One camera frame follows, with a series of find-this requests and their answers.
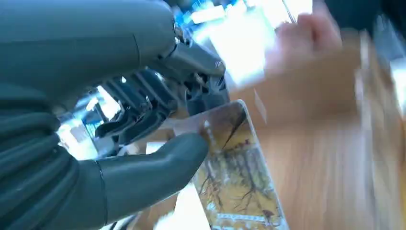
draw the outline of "human hand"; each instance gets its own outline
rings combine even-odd
[[[275,46],[266,53],[266,69],[291,67],[341,46],[337,23],[327,6],[318,3],[312,14],[301,14],[297,23],[284,23],[276,29]]]

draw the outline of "robotic hand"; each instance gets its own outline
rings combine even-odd
[[[169,197],[193,177],[208,151],[196,134],[151,155],[98,161],[75,160],[55,134],[56,115],[97,85],[112,86],[110,93],[138,111],[136,97],[112,85],[116,77],[132,79],[130,89],[155,92],[152,111],[168,109],[164,93],[153,89],[157,82],[148,81],[151,69],[186,87],[192,113],[227,100],[218,96],[225,90],[221,60],[181,36],[168,5],[4,0],[0,31],[2,229],[97,229]],[[134,137],[147,134],[138,129],[131,129]],[[112,130],[121,132],[114,126],[104,133]]]

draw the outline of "tree illustration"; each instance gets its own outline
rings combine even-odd
[[[262,216],[266,226],[277,227],[283,217],[267,168],[245,111],[241,106],[233,109],[215,114],[211,127],[201,133],[210,150],[195,177],[199,197],[209,223],[224,212]]]

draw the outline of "robotic thumb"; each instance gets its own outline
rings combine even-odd
[[[186,186],[207,152],[202,137],[185,134],[153,154],[81,161],[74,193],[47,229],[99,228],[166,199]]]

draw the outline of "card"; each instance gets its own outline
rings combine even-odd
[[[243,101],[182,120],[174,131],[209,143],[193,182],[211,229],[289,229]]]

